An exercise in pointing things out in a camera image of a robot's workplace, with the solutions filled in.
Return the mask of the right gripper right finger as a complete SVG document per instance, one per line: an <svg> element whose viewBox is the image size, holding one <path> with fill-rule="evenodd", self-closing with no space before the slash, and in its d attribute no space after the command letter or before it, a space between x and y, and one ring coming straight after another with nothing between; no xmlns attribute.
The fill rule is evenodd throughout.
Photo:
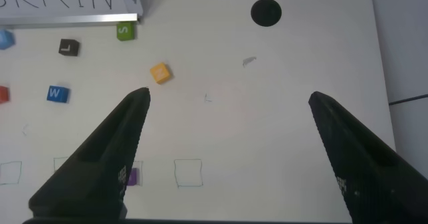
<svg viewBox="0 0 428 224"><path fill-rule="evenodd" d="M353 223L426 223L427 179L321 92L308 101Z"/></svg>

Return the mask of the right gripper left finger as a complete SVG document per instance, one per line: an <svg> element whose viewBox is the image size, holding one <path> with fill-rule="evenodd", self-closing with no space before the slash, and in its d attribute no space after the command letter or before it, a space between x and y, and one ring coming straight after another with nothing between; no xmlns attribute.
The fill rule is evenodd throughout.
<svg viewBox="0 0 428 224"><path fill-rule="evenodd" d="M30 198L35 218L119 219L142 127L148 88L129 93Z"/></svg>

